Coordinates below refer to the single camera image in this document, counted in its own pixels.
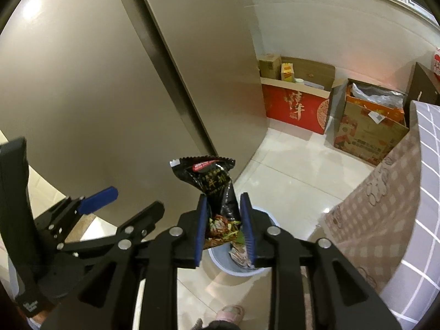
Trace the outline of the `brown printed cardboard box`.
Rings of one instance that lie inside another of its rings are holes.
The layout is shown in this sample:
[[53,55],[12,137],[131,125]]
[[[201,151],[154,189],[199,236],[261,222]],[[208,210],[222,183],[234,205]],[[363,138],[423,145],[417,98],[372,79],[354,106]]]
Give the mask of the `brown printed cardboard box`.
[[333,146],[379,165],[409,131],[403,110],[405,99],[400,91],[348,79]]

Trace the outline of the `pink slipper foot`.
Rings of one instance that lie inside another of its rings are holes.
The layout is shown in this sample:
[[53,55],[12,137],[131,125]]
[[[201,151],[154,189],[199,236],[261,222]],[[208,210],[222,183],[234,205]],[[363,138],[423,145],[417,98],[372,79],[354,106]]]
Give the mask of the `pink slipper foot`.
[[224,306],[217,314],[215,320],[225,321],[238,326],[245,316],[245,310],[239,305]]

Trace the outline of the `light blue trash bin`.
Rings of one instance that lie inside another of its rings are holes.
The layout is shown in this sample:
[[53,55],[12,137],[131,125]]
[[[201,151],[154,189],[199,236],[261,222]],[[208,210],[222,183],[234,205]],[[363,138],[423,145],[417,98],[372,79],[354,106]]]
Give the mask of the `light blue trash bin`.
[[265,271],[265,267],[252,265],[242,230],[235,241],[210,248],[208,254],[216,267],[231,276],[251,277]]

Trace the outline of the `white plastic shopping bag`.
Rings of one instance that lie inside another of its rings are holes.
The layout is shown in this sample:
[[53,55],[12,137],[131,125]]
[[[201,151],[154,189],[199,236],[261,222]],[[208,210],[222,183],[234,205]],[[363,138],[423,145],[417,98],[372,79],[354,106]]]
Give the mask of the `white plastic shopping bag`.
[[440,78],[440,48],[437,48],[433,53],[431,69],[436,77]]

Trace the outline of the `dark wooden side table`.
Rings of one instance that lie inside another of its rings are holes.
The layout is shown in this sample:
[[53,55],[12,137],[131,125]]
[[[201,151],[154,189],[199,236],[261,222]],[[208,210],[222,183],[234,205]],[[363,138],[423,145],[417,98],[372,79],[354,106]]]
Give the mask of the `dark wooden side table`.
[[416,62],[409,78],[405,108],[409,109],[411,101],[439,106],[439,89],[439,79],[436,75],[421,63]]

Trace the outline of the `red white wrapper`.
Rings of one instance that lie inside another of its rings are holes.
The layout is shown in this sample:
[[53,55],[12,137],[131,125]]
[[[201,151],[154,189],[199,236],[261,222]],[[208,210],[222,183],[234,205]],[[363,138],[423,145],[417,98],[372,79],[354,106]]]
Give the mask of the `red white wrapper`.
[[245,269],[254,269],[244,244],[231,243],[229,255],[234,263]]

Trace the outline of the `purple checked tablecloth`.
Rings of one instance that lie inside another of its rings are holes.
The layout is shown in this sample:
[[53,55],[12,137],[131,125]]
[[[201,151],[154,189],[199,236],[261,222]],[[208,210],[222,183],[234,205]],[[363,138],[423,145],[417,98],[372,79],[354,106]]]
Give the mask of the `purple checked tablecloth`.
[[330,239],[402,329],[423,329],[439,296],[439,107],[414,101],[409,132],[310,241]]

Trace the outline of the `red cardboard box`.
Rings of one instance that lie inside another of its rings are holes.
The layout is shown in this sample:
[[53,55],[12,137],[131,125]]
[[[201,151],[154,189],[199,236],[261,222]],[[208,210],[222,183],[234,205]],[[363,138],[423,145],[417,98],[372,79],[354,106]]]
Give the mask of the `red cardboard box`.
[[258,66],[266,116],[324,134],[334,89],[341,84],[335,66],[278,54],[259,57]]

